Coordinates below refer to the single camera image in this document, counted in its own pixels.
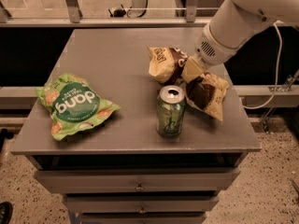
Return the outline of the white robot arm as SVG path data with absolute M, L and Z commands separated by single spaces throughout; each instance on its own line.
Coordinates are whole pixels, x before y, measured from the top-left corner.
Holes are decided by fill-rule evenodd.
M 299 0 L 224 0 L 196 39 L 182 71 L 186 82 L 232 58 L 253 36 L 276 21 L 299 25 Z

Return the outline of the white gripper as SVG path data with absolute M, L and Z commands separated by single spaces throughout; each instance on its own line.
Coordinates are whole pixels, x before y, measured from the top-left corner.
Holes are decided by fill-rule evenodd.
M 181 73 L 182 78 L 189 83 L 203 74 L 208 67 L 227 62 L 252 37 L 274 22 L 274 19 L 244 10 L 232 0 L 224 0 L 196 39 L 196 55 L 187 59 Z

